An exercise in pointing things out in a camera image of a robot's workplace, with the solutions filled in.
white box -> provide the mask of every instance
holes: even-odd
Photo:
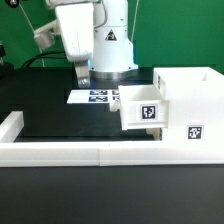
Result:
[[[146,128],[147,133],[154,134],[157,140],[174,142],[217,141],[222,138],[224,130],[222,74],[208,67],[155,68],[153,82],[154,85],[119,88],[123,130]],[[140,109],[136,108],[143,103],[150,105],[153,100],[164,105],[164,107],[158,106],[156,112],[158,115],[155,115],[163,119],[158,119],[157,123],[153,120],[144,123],[137,119]]]

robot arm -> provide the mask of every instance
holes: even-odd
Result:
[[[127,37],[127,0],[46,0],[46,3],[55,10],[57,20],[36,30],[34,38],[44,49],[54,42],[49,30],[60,33],[67,58],[75,63],[80,88],[89,87],[89,74],[123,79],[137,71],[133,45]]]
[[[93,3],[98,0],[46,0],[55,9],[57,20],[35,30],[34,39],[42,49],[54,44],[54,34],[62,37],[67,59],[75,62],[80,88],[90,85],[88,60],[93,55]]]

cable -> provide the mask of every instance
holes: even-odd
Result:
[[[32,32],[34,32],[34,28],[33,28],[32,24],[31,24],[31,22],[30,22],[30,20],[29,20],[29,17],[28,17],[27,14],[26,14],[26,12],[25,12],[23,6],[22,6],[21,4],[19,4],[19,7],[20,7],[20,9],[21,9],[21,11],[22,11],[22,13],[23,13],[23,15],[24,15],[24,17],[25,17],[25,19],[26,19],[26,21],[27,21],[29,27],[30,27],[30,29],[32,30]],[[42,59],[42,65],[43,65],[43,67],[45,67],[44,59]]]
[[[36,55],[35,57],[27,60],[26,62],[23,63],[23,65],[21,66],[21,68],[28,68],[30,67],[30,65],[38,60],[38,59],[44,59],[44,58],[48,58],[48,59],[66,59],[66,57],[47,57],[48,55],[55,55],[55,54],[65,54],[65,51],[49,51],[49,52],[45,52],[45,53],[41,53]]]
[[[132,35],[131,35],[131,42],[132,43],[133,43],[134,35],[135,35],[135,25],[136,25],[136,19],[137,19],[137,15],[138,15],[138,5],[139,5],[139,1],[140,0],[137,0],[137,2],[136,2],[135,16],[134,16],[134,22],[133,22],[133,28],[132,28]]]

black table surface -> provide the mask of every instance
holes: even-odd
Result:
[[[151,74],[143,69],[122,84],[151,83]],[[91,85],[115,89],[118,83],[93,79]],[[119,114],[105,105],[66,105],[75,88],[71,69],[17,70],[0,78],[0,119],[24,111],[18,142],[147,138],[143,132],[121,134]],[[74,118],[77,111],[94,119]],[[73,122],[82,125],[80,132]],[[99,130],[91,132],[96,124]],[[0,168],[0,223],[223,224],[224,166]]]

black cable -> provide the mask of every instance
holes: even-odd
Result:
[[[42,59],[42,58],[49,58],[49,59],[66,59],[65,57],[46,57],[47,55],[55,55],[55,54],[65,54],[65,51],[49,51],[49,52],[45,52],[45,53],[41,53],[36,55],[35,57],[27,60],[26,62],[23,63],[23,65],[21,66],[21,68],[28,68],[30,67],[30,65],[38,60],[38,59]]]
[[[35,62],[38,59],[42,59],[42,58],[46,58],[46,59],[67,59],[66,57],[47,57],[47,56],[43,56],[43,57],[38,57],[38,58],[33,58],[32,60],[28,61],[26,65],[24,65],[22,68],[29,68],[30,65]]]

